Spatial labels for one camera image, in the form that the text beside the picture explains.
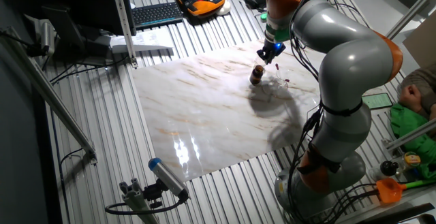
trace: green cloth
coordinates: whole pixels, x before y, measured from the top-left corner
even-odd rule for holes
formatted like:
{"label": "green cloth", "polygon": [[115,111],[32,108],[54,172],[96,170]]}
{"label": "green cloth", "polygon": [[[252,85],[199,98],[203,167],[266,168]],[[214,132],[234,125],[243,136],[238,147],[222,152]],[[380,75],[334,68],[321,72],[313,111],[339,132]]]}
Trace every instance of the green cloth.
{"label": "green cloth", "polygon": [[[395,104],[390,109],[390,126],[396,137],[404,136],[428,121],[421,115]],[[415,152],[421,158],[418,171],[425,179],[436,178],[436,171],[430,172],[429,164],[436,164],[436,142],[427,134],[404,144],[407,152]]]}

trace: orange funnel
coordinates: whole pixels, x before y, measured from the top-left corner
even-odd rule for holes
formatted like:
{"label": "orange funnel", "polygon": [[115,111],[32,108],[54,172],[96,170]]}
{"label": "orange funnel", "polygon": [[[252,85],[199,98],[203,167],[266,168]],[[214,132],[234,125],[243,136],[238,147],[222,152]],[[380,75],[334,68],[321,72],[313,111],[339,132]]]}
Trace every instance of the orange funnel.
{"label": "orange funnel", "polygon": [[376,184],[380,193],[380,198],[382,202],[386,204],[400,201],[403,190],[407,188],[406,185],[400,185],[392,178],[379,180]]}

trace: small brown bottle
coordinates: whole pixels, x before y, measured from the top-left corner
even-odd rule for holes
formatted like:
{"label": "small brown bottle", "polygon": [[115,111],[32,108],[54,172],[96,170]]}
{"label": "small brown bottle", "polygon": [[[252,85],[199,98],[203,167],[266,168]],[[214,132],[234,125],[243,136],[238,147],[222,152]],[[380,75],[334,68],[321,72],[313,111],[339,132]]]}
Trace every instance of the small brown bottle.
{"label": "small brown bottle", "polygon": [[256,65],[253,71],[251,72],[250,82],[253,85],[259,84],[262,75],[264,75],[264,67],[262,67],[261,65]]}

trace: black keyboard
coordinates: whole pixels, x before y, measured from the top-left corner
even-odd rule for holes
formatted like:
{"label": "black keyboard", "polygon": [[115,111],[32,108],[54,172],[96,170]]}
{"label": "black keyboard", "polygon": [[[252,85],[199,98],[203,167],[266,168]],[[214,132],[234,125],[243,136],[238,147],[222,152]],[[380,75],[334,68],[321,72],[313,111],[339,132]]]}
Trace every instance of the black keyboard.
{"label": "black keyboard", "polygon": [[183,13],[177,3],[136,7],[131,12],[134,16],[135,28],[157,27],[180,22],[183,19]]}

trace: white marble surface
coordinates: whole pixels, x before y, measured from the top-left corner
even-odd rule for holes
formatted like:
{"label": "white marble surface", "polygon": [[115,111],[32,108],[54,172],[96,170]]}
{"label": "white marble surface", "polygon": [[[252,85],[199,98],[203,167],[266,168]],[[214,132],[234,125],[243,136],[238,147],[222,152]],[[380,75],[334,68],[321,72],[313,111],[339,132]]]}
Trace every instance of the white marble surface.
{"label": "white marble surface", "polygon": [[[262,46],[250,42],[133,72],[155,153],[182,179],[298,141],[307,111],[319,102],[318,84],[287,48],[266,66],[263,86],[252,86]],[[307,54],[319,67],[324,55]],[[290,82],[270,94],[275,63]]]}

